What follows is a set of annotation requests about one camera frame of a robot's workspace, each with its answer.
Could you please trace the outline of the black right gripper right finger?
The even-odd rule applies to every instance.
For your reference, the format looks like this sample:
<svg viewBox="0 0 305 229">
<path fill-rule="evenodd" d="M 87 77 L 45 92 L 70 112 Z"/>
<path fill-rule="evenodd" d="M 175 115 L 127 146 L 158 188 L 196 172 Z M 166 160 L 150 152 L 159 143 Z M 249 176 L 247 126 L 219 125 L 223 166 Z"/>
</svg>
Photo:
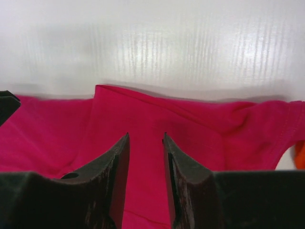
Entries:
<svg viewBox="0 0 305 229">
<path fill-rule="evenodd" d="M 224 171 L 204 167 L 163 138 L 173 229 L 302 229 L 302 170 Z"/>
</svg>

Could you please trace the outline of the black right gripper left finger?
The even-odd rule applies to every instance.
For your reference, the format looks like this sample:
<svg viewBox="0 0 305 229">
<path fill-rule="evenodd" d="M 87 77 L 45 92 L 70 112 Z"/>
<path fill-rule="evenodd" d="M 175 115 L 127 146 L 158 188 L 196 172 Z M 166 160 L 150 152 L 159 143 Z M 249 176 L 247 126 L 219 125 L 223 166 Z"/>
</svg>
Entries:
<svg viewBox="0 0 305 229">
<path fill-rule="evenodd" d="M 0 175 L 3 229 L 119 229 L 125 203 L 130 138 L 60 179 L 35 172 Z"/>
</svg>

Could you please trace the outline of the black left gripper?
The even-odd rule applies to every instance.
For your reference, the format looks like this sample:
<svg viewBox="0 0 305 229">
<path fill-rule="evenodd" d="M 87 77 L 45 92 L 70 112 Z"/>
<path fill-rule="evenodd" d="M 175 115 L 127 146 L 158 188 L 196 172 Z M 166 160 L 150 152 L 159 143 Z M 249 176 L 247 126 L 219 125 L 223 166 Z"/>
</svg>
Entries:
<svg viewBox="0 0 305 229">
<path fill-rule="evenodd" d="M 20 107 L 20 99 L 9 91 L 0 92 L 0 126 Z"/>
</svg>

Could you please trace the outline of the magenta t-shirt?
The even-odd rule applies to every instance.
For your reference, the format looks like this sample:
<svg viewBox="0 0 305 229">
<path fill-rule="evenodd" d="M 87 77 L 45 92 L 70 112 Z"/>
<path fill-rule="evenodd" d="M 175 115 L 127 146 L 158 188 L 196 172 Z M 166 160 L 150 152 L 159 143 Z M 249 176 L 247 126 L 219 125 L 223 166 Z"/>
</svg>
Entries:
<svg viewBox="0 0 305 229">
<path fill-rule="evenodd" d="M 20 101 L 0 128 L 2 172 L 59 178 L 129 134 L 125 229 L 170 226 L 164 134 L 211 170 L 274 169 L 283 153 L 305 138 L 302 101 L 203 103 L 106 85 L 96 86 L 91 99 L 21 96 Z"/>
</svg>

